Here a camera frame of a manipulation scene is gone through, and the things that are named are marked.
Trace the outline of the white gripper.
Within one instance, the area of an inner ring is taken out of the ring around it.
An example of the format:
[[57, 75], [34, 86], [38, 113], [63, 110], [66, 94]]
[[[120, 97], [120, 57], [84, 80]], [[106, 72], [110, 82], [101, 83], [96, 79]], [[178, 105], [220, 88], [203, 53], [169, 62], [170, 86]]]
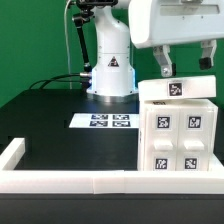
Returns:
[[128, 16], [132, 43], [156, 46], [153, 55], [163, 77], [176, 75], [169, 45], [202, 41], [200, 69], [214, 66], [217, 42], [211, 39], [224, 38], [224, 0], [131, 0]]

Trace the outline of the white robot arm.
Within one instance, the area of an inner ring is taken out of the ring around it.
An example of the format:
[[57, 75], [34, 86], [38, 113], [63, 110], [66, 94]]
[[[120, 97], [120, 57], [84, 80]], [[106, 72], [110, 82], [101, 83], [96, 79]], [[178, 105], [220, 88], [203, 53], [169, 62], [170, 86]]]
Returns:
[[216, 41], [224, 38], [224, 0], [118, 0], [128, 11], [128, 24], [115, 19], [109, 5], [95, 6], [97, 64], [92, 70], [89, 97], [124, 102], [138, 94], [130, 47], [152, 48], [163, 77], [174, 75], [172, 45], [199, 42], [202, 70], [214, 66]]

